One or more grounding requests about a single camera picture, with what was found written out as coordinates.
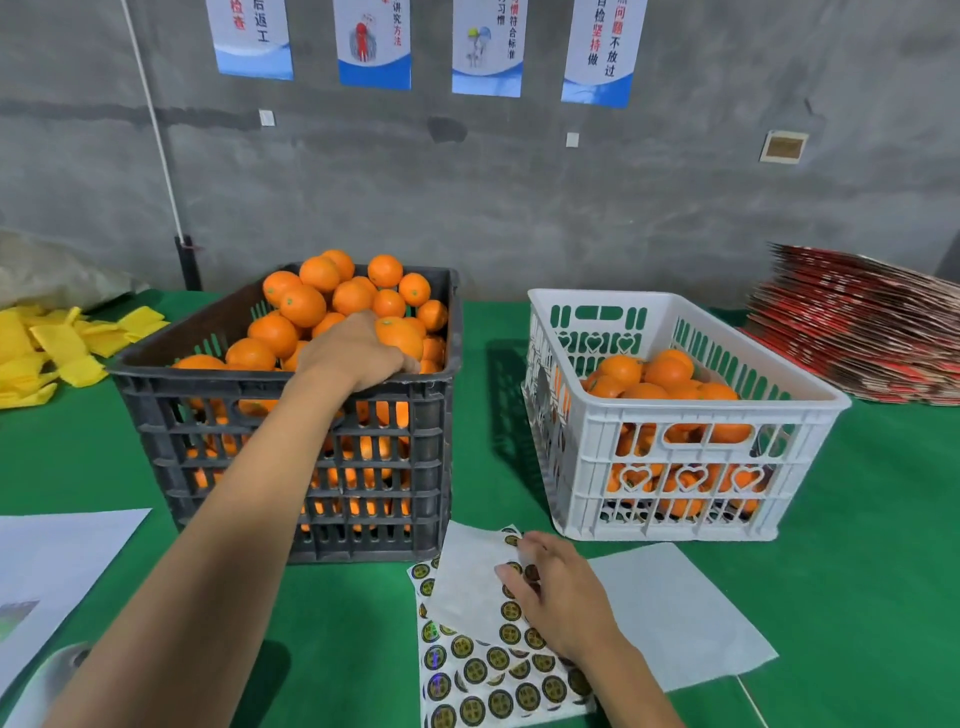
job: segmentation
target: white plastic crate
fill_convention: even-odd
[[[579,541],[777,538],[850,398],[681,296],[553,289],[529,296],[523,397],[561,534]],[[580,382],[609,355],[648,359],[671,348],[693,358],[697,379],[725,382],[741,401],[609,400]],[[667,442],[677,424],[699,441]],[[748,425],[750,435],[711,442],[723,424]],[[640,433],[653,434],[649,451],[647,441],[637,449]],[[617,454],[618,443],[626,454]]]

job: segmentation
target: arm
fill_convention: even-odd
[[[317,454],[350,392],[419,367],[369,312],[300,353],[274,411],[55,702],[45,725],[227,725],[267,630]]]
[[[573,544],[532,531],[518,547],[537,565],[540,593],[510,567],[497,567],[497,576],[547,644],[583,670],[613,728],[684,728],[643,655],[620,633],[603,585]]]

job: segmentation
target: gray concrete wall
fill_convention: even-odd
[[[341,247],[454,266],[473,298],[731,305],[766,275],[768,240],[932,272],[960,230],[955,0],[650,0],[625,110],[559,101],[572,0],[531,0],[517,100],[450,93],[447,1],[413,2],[405,93],[339,85],[327,0],[287,0],[293,83],[219,75],[201,0],[132,6],[207,287]],[[0,224],[169,286],[119,1],[84,7],[30,0],[0,25]],[[431,117],[466,139],[435,142]],[[757,163],[775,128],[811,134],[798,167]]]

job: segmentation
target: white cable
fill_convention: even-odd
[[[734,675],[733,677],[736,678],[736,681],[740,684],[740,688],[743,690],[743,694],[747,696],[750,704],[754,707],[754,713],[756,713],[756,717],[759,719],[760,725],[762,725],[763,728],[770,728],[770,726],[767,724],[767,721],[763,719],[763,713],[761,713],[760,709],[756,706],[754,697],[750,695],[750,691],[747,690],[747,686],[743,684],[743,680],[740,679],[739,675]]]
[[[167,153],[163,149],[163,139],[160,138],[160,126],[156,122],[154,99],[150,95],[150,85],[147,83],[147,73],[143,69],[143,59],[140,58],[140,46],[136,42],[136,32],[133,30],[133,20],[130,17],[130,6],[127,0],[120,0],[123,5],[123,15],[127,18],[127,29],[130,31],[130,43],[133,44],[133,55],[136,57],[136,69],[140,72],[140,83],[143,84],[143,94],[147,97],[147,111],[150,113],[150,123],[154,127],[156,150],[160,152],[160,167],[163,169],[163,181],[167,185],[167,195],[170,197],[170,209],[174,213],[174,226],[177,228],[177,238],[182,246],[186,245],[183,237],[183,228],[180,227],[180,214],[177,212],[177,198],[174,196],[174,186],[170,182],[170,168],[167,166]]]

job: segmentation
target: table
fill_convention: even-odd
[[[148,291],[169,319],[206,293]],[[456,380],[453,517],[549,529],[519,394],[526,303],[467,303]],[[86,422],[70,427],[68,422]],[[780,658],[748,674],[771,728],[960,724],[956,475],[960,410],[856,402],[769,544],[683,544]],[[0,412],[0,514],[152,507],[84,602],[0,702],[0,720],[51,652],[95,641],[176,529],[116,388],[62,385]],[[587,557],[631,545],[582,544]],[[288,568],[236,726],[419,724],[414,597],[402,564]],[[759,725],[732,678],[673,693],[690,728]],[[580,718],[558,725],[605,725]]]

